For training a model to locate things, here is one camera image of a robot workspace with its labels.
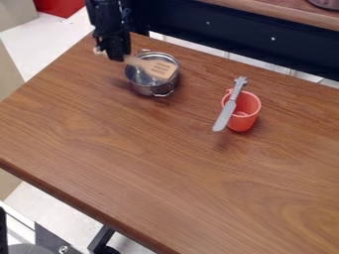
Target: white floor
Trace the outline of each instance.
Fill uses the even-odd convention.
[[[27,81],[91,32],[92,29],[85,9],[80,10],[69,19],[40,13],[39,19],[0,33],[0,39],[3,40],[24,80]],[[152,33],[152,37],[221,58],[252,64],[339,88],[338,82],[323,79],[319,76],[159,34]],[[101,227],[101,223],[26,183],[20,184],[6,199],[6,203],[65,239],[83,253],[87,253],[87,245]],[[110,245],[123,254],[153,253],[119,234],[113,237]]]

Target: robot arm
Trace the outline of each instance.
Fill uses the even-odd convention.
[[[122,0],[85,0],[90,22],[95,26],[93,37],[99,51],[108,58],[122,62],[131,53],[131,39],[127,27],[129,9]]]

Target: red cup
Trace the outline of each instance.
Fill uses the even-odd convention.
[[[230,99],[233,89],[228,89],[226,95],[221,100],[221,106],[224,107]],[[251,129],[258,118],[262,109],[262,102],[257,95],[242,91],[237,99],[237,107],[228,122],[228,128],[233,131],[247,131]]]

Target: silver pot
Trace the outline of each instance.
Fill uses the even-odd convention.
[[[142,69],[131,65],[127,65],[125,69],[125,74],[129,79],[133,89],[137,93],[146,96],[161,97],[170,95],[174,91],[178,82],[178,77],[180,73],[179,62],[171,55],[160,52],[151,52],[149,50],[142,50],[141,53],[138,55],[138,58],[143,60],[164,60],[166,62],[177,65],[177,70],[170,80],[161,80],[155,77],[151,77],[146,74]]]
[[[322,8],[339,10],[339,0],[307,0],[308,2]]]

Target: wood grain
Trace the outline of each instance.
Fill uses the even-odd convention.
[[[339,253],[339,90],[141,36],[182,65],[134,94],[85,38],[0,104],[0,167],[158,253]],[[212,133],[246,75],[255,128]]]
[[[339,12],[313,6],[306,0],[197,0],[265,16],[339,31]]]

